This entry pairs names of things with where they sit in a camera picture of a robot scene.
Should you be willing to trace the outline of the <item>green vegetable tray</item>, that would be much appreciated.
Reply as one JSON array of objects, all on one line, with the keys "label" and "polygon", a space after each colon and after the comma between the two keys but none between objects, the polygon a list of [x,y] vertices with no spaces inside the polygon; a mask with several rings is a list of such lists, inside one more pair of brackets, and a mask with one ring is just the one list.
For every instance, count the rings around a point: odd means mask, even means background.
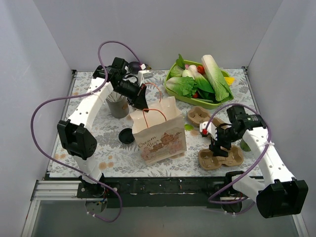
[{"label": "green vegetable tray", "polygon": [[[188,64],[188,65],[196,65],[196,66],[199,66],[199,65],[202,65],[201,63],[198,63],[198,62],[194,62],[194,61],[190,61],[190,60],[184,60],[185,64]],[[218,107],[219,105],[221,105],[221,103],[211,103],[209,100],[203,100],[203,99],[197,99],[197,98],[188,98],[188,97],[183,97],[183,96],[179,96],[177,95],[175,92],[173,92],[172,90],[169,90],[167,87],[166,87],[166,82],[171,78],[170,76],[170,73],[171,71],[173,70],[174,67],[176,67],[177,64],[174,63],[169,72],[167,73],[167,76],[164,80],[164,88],[166,89],[167,93],[169,96],[174,96],[177,100],[180,100],[180,101],[183,101],[183,102],[186,102],[188,104],[191,104],[191,105],[194,105],[194,106],[201,106],[205,109],[215,109],[216,107]],[[225,71],[225,70],[222,70],[221,69],[221,72],[222,72],[222,75],[224,78],[231,78],[230,74]]]}]

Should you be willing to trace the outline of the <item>green leafy lettuce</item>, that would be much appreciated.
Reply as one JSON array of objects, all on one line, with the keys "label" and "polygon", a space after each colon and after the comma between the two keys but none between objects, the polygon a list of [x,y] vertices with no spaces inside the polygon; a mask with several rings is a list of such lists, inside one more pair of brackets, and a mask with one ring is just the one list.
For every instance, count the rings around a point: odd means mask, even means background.
[{"label": "green leafy lettuce", "polygon": [[197,83],[192,77],[173,77],[166,81],[166,88],[179,96],[192,98],[198,90]]}]

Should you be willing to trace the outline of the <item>brown pulp cup carrier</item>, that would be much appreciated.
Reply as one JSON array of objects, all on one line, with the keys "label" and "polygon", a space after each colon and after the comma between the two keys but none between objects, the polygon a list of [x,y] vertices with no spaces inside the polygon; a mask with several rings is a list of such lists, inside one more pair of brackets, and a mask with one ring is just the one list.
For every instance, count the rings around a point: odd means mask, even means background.
[{"label": "brown pulp cup carrier", "polygon": [[198,153],[198,160],[200,166],[204,170],[219,169],[222,165],[227,167],[241,165],[244,161],[244,156],[240,147],[232,145],[228,151],[228,157],[214,156],[213,152],[209,149],[202,149]]}]

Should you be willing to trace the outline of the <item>green paper coffee cup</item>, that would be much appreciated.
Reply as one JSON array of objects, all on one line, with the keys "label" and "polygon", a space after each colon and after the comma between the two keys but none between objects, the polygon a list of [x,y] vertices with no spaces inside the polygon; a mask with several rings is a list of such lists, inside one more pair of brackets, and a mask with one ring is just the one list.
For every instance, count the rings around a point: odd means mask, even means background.
[{"label": "green paper coffee cup", "polygon": [[239,146],[245,152],[250,152],[251,151],[250,147],[248,146],[248,144],[243,139],[240,141]]}]

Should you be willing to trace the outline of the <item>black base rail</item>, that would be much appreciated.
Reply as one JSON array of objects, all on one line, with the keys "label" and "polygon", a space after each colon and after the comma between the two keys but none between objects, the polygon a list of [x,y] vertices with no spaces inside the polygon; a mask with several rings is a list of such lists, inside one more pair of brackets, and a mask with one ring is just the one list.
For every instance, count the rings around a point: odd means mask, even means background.
[{"label": "black base rail", "polygon": [[208,198],[226,184],[225,177],[101,178],[115,189],[123,207],[202,206],[219,208]]}]

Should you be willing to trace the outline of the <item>brown paper takeout bag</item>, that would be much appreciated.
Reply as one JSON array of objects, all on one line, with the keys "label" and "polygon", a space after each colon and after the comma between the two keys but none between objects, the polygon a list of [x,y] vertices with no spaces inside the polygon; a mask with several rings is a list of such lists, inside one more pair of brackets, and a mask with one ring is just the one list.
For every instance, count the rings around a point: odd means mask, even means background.
[{"label": "brown paper takeout bag", "polygon": [[187,150],[184,118],[175,97],[151,103],[147,109],[130,114],[132,134],[146,165],[170,158]]}]

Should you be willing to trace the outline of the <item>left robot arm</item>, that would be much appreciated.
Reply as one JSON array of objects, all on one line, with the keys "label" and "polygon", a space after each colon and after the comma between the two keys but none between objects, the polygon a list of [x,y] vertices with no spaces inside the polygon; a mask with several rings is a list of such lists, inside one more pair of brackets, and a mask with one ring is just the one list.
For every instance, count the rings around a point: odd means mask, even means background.
[{"label": "left robot arm", "polygon": [[102,172],[94,157],[97,140],[91,134],[93,122],[103,103],[112,92],[127,98],[129,105],[143,110],[148,108],[145,98],[146,86],[124,79],[128,63],[116,57],[112,65],[101,70],[101,76],[94,77],[89,85],[87,96],[67,120],[57,124],[62,147],[67,150],[82,171],[80,180],[93,197],[101,197],[105,185],[100,182]]}]

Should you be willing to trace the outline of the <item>green onion bunch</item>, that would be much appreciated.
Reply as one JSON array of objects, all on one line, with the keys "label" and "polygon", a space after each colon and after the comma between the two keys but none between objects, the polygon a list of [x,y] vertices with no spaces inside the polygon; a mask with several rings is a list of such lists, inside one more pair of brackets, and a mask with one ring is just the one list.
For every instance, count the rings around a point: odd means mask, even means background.
[{"label": "green onion bunch", "polygon": [[186,131],[192,131],[192,130],[194,130],[194,127],[191,124],[185,124],[184,129]]}]

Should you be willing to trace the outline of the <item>aluminium frame rail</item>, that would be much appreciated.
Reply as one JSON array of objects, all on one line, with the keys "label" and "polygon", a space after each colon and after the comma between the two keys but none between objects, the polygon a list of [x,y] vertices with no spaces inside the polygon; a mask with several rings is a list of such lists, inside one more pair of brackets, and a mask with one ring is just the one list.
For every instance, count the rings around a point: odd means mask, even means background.
[{"label": "aluminium frame rail", "polygon": [[73,200],[77,199],[79,181],[37,181],[31,200]]}]

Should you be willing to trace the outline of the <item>long napa cabbage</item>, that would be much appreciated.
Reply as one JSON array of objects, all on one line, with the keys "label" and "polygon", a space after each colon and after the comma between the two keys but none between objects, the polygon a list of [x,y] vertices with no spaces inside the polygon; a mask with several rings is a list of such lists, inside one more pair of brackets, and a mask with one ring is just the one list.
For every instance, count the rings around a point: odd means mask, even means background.
[{"label": "long napa cabbage", "polygon": [[205,74],[213,87],[216,101],[221,103],[233,100],[233,94],[228,86],[220,68],[211,55],[204,55],[201,58]]}]

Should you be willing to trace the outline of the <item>purple eggplant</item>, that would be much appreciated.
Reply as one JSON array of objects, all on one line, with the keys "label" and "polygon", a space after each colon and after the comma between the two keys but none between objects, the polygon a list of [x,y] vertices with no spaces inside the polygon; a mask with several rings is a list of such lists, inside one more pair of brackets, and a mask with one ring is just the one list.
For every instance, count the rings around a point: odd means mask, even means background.
[{"label": "purple eggplant", "polygon": [[[130,68],[132,74],[137,74],[139,71],[142,70],[141,64],[139,62],[136,62],[136,61],[129,62],[129,68]],[[145,64],[144,70],[151,70],[151,69],[152,68],[148,64]]]}]

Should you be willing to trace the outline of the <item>grey cup of straws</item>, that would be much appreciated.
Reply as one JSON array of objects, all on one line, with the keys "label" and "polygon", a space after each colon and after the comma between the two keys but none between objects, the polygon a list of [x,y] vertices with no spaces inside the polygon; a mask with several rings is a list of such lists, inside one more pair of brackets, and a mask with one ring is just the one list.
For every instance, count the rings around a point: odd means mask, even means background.
[{"label": "grey cup of straws", "polygon": [[125,96],[113,91],[107,97],[106,102],[113,117],[122,119],[129,114],[129,105]]}]

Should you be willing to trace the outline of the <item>yellow pepper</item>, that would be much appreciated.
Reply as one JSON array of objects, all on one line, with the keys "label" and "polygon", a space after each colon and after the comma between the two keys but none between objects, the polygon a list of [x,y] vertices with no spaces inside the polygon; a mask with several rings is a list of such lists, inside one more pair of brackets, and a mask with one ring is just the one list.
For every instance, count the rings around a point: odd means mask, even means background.
[{"label": "yellow pepper", "polygon": [[228,86],[231,86],[235,81],[235,78],[233,78],[233,77],[224,77],[224,79],[225,79]]}]

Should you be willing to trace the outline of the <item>bok choy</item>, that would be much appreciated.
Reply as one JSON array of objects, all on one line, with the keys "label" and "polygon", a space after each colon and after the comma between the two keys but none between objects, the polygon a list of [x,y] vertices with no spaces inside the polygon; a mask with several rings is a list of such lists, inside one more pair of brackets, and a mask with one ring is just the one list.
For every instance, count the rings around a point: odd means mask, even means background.
[{"label": "bok choy", "polygon": [[182,77],[192,77],[197,83],[197,87],[203,91],[214,93],[214,89],[210,82],[198,72],[198,68],[195,65],[190,65],[182,72]]}]

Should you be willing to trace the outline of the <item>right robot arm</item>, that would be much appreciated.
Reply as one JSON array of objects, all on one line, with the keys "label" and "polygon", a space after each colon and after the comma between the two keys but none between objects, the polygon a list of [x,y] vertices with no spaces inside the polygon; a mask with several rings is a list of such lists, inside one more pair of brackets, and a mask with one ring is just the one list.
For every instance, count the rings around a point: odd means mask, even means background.
[{"label": "right robot arm", "polygon": [[297,180],[285,166],[272,142],[268,124],[255,110],[247,114],[246,105],[231,103],[224,108],[230,121],[226,129],[215,126],[213,118],[199,125],[202,136],[211,136],[209,149],[214,155],[227,157],[231,144],[242,139],[258,158],[245,172],[227,173],[227,181],[208,202],[225,205],[225,201],[214,198],[222,192],[229,196],[242,193],[255,202],[264,218],[300,214],[308,185],[305,180]]}]

